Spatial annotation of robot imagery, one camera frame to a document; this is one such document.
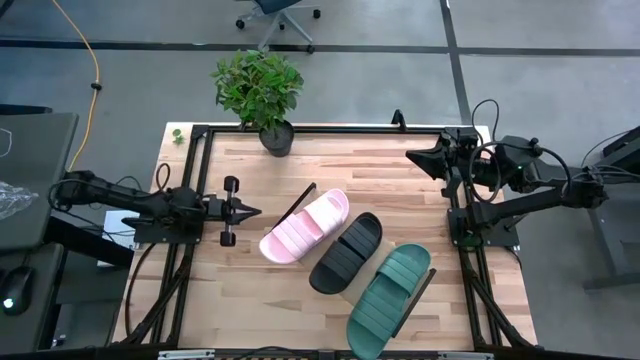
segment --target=green leaves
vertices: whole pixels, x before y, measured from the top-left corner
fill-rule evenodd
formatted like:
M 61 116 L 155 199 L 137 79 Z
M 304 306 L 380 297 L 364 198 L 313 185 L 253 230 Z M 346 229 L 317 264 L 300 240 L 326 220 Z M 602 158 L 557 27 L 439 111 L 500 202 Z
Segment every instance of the green leaves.
M 296 97 L 304 84 L 287 60 L 255 50 L 236 53 L 229 65 L 220 60 L 210 76 L 217 88 L 216 104 L 238 114 L 243 124 L 267 130 L 298 106 Z
M 176 145 L 180 145 L 182 143 L 184 143 L 184 136 L 182 136 L 182 131 L 180 131 L 180 129 L 175 129 L 171 132 L 171 135 L 173 135 L 173 143 Z

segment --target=wheel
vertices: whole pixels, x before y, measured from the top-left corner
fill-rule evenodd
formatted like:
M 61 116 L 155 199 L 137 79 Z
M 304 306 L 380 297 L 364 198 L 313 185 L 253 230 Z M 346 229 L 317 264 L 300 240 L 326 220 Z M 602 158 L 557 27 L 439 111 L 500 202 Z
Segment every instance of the wheel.
M 238 192 L 240 189 L 240 180 L 235 176 L 226 176 L 224 178 L 224 191 Z
M 220 233 L 220 246 L 236 246 L 236 234 L 223 231 Z

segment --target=potted plant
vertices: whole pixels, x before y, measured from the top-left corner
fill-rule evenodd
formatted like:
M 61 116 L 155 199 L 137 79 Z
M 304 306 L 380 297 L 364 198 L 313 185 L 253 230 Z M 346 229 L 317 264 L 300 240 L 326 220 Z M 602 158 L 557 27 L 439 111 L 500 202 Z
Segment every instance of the potted plant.
M 284 115 L 296 108 L 304 80 L 286 59 L 255 50 L 238 52 L 230 64 L 220 60 L 211 77 L 218 90 L 216 105 L 238 114 L 243 128 L 258 129 L 271 155 L 289 154 L 294 132 Z

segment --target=yellow cable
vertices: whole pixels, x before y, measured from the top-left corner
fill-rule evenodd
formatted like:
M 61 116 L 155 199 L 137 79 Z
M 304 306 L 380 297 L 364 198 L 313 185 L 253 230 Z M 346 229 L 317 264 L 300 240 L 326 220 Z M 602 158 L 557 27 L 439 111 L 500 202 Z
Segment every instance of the yellow cable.
M 64 15 L 64 17 L 67 19 L 69 24 L 71 24 L 71 26 L 73 26 L 73 29 L 78 33 L 78 35 L 80 35 L 80 38 L 84 42 L 84 45 L 87 47 L 87 50 L 89 50 L 89 53 L 91 54 L 91 57 L 93 58 L 93 64 L 96 67 L 96 81 L 95 81 L 94 84 L 97 84 L 97 86 L 99 87 L 100 86 L 99 85 L 100 84 L 100 66 L 98 65 L 98 59 L 96 58 L 96 54 L 93 52 L 93 49 L 91 49 L 91 45 L 89 45 L 89 42 L 84 37 L 84 35 L 80 31 L 80 29 L 78 29 L 76 24 L 73 22 L 73 20 L 71 20 L 69 15 L 67 15 L 67 13 L 64 11 L 64 9 L 62 9 L 62 7 L 58 4 L 58 2 L 56 0 L 51 0 L 51 1 L 58 8 L 58 10 L 60 10 L 62 15 Z M 84 147 L 87 144 L 87 140 L 89 139 L 89 132 L 91 131 L 91 122 L 93 121 L 93 111 L 94 111 L 94 109 L 96 107 L 96 99 L 98 98 L 98 91 L 100 91 L 100 88 L 95 88 L 93 86 L 92 86 L 92 88 L 93 88 L 93 98 L 91 99 L 91 105 L 89 106 L 89 117 L 87 119 L 87 130 L 84 133 L 84 139 L 82 139 L 82 144 L 80 144 L 80 147 L 78 148 L 78 151 L 73 156 L 73 160 L 71 160 L 71 164 L 69 165 L 69 171 L 71 171 L 73 169 L 73 166 L 75 165 L 76 160 L 78 160 L 78 157 L 82 153 L 82 150 L 84 150 Z

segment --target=computer mouse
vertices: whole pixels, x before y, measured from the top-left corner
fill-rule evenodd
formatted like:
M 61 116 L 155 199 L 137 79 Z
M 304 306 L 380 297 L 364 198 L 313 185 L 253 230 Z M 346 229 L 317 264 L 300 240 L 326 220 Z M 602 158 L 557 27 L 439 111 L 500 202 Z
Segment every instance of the computer mouse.
M 7 273 L 0 285 L 0 301 L 5 314 L 20 315 L 29 308 L 33 278 L 34 270 L 28 266 L 20 266 Z

